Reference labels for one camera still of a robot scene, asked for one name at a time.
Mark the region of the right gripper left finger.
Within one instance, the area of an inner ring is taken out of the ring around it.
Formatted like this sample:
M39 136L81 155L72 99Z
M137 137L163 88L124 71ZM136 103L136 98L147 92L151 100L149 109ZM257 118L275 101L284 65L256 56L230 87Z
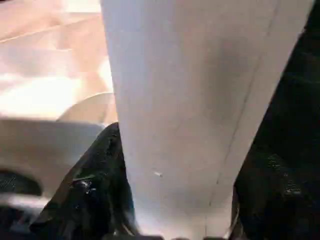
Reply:
M29 229L44 240L140 235L117 122L69 170Z

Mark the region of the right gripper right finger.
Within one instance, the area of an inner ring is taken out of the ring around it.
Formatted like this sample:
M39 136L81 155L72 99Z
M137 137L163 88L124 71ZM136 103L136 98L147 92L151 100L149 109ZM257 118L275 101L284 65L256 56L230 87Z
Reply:
M320 238L320 203L266 145L251 146L234 190L248 240Z

